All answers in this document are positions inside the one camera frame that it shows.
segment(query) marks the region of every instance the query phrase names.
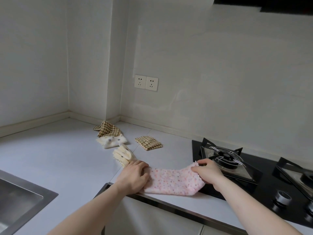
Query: sink rim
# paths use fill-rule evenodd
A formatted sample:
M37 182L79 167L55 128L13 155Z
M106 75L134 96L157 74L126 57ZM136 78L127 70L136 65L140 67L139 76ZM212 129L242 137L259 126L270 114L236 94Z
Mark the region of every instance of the sink rim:
M12 235L17 232L17 230L19 230L23 225L25 225L31 218L33 218L37 213L39 213L45 206L47 206L51 201L53 201L53 199L55 199L59 195L54 191L38 186L32 182L29 182L2 170L0 170L0 179L43 197L41 201L39 201L30 210L24 213L18 220L16 220L2 233L0 233L1 235Z

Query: black range hood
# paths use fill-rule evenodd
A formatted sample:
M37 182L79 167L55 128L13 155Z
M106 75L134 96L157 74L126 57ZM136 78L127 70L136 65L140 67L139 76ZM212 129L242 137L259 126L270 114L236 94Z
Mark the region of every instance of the black range hood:
M313 0L214 0L214 4L261 7L261 12L313 15Z

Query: checkered cloth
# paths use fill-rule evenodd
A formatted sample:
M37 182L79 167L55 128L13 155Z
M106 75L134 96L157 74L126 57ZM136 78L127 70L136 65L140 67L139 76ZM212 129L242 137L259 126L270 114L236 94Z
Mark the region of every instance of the checkered cloth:
M102 136L119 136L121 134L121 131L118 127L114 126L113 124L110 124L106 121L103 121L101 126L95 126L95 131L100 131L98 133L98 137Z
M162 143L156 141L151 136L142 136L140 138L135 138L135 141L139 143L146 151L163 147Z

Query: stainless steel sink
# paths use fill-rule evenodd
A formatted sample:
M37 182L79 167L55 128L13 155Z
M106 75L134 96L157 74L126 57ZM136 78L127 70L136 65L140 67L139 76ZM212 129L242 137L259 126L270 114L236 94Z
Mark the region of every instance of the stainless steel sink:
M0 170L0 234L11 235L58 194Z

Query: pink cloth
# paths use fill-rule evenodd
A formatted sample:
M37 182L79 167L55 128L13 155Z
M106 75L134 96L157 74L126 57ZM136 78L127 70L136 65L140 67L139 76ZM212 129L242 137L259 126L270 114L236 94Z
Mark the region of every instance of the pink cloth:
M194 195L205 183L198 173L190 169L193 166L199 166L199 164L194 162L181 170L146 168L145 172L150 174L150 179L143 187L144 192L180 196Z

